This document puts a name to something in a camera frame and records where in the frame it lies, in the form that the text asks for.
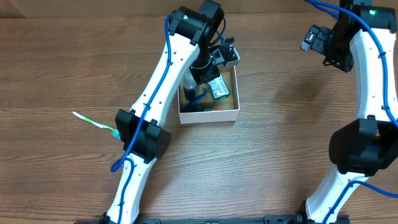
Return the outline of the blue disposable razor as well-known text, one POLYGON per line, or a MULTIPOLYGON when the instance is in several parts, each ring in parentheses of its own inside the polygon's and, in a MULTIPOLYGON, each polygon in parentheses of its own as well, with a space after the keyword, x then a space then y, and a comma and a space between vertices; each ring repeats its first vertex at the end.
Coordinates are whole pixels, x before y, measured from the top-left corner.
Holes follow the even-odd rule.
POLYGON ((186 105, 186 107, 190 107, 193 106, 195 104, 197 104, 199 101, 201 101, 202 99, 204 99, 204 97, 209 93, 208 89, 203 89, 203 93, 201 95, 198 95, 194 100, 189 101, 188 104, 186 105))

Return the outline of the clear pump bottle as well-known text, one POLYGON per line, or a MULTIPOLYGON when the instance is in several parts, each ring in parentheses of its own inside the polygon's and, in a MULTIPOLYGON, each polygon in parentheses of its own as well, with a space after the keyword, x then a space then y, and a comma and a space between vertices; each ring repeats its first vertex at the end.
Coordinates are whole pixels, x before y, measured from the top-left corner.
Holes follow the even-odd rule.
POLYGON ((185 71, 183 76, 183 91, 188 101, 193 101, 198 96, 198 85, 189 69, 185 71))

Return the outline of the green white soap pack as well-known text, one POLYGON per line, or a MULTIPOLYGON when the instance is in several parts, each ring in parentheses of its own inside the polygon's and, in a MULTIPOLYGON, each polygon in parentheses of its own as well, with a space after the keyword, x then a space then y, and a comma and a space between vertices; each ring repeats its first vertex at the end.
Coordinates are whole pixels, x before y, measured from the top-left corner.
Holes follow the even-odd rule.
POLYGON ((221 75, 208 82, 208 86, 215 101, 227 98, 230 95, 226 82, 221 75))

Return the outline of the Colgate toothpaste tube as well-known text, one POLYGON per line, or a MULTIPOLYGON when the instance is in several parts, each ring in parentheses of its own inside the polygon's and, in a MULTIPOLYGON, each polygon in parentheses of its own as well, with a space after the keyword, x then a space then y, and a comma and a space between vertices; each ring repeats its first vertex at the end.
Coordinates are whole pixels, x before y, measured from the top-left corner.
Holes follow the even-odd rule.
POLYGON ((222 111, 221 109, 216 108, 200 108, 198 112, 209 112, 209 111, 222 111))

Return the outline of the green white toothbrush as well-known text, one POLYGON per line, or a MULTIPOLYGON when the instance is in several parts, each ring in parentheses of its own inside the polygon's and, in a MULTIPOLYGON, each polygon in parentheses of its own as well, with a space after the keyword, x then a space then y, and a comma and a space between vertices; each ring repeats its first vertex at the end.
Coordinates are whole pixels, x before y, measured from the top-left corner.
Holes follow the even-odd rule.
POLYGON ((82 119, 83 121, 86 121, 100 129, 108 129, 111 131, 111 134, 114 138, 116 139, 121 139, 119 131, 116 128, 112 128, 108 125, 97 123, 96 121, 93 121, 92 119, 87 118, 86 116, 81 115, 80 113, 77 113, 76 111, 72 112, 73 115, 75 115, 77 118, 82 119))

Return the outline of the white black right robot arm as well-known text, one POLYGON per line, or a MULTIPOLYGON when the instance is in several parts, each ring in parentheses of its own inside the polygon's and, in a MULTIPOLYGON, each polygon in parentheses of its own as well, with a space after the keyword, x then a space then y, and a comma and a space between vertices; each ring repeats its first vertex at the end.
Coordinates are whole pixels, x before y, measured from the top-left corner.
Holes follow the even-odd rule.
POLYGON ((339 214, 360 185, 397 158, 397 95, 394 78, 396 12, 371 1, 314 1, 336 20, 332 28, 311 26, 301 49, 324 56, 323 64, 355 71, 354 120, 333 133, 331 166, 321 184, 295 213, 293 223, 348 223, 339 214))

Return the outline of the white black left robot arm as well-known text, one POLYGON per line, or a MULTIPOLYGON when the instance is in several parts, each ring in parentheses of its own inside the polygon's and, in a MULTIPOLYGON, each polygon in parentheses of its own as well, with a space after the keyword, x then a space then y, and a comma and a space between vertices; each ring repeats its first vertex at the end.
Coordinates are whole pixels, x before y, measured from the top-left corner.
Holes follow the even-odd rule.
POLYGON ((221 5, 204 1, 199 10, 184 6, 165 19, 162 56, 139 99, 129 111, 119 110, 116 127, 124 146, 123 156, 111 166, 122 176, 112 206, 99 223, 134 223, 149 172, 169 146, 171 133, 164 130, 173 97, 185 75, 197 85, 220 76, 218 66, 231 58, 214 35, 226 24, 221 5))

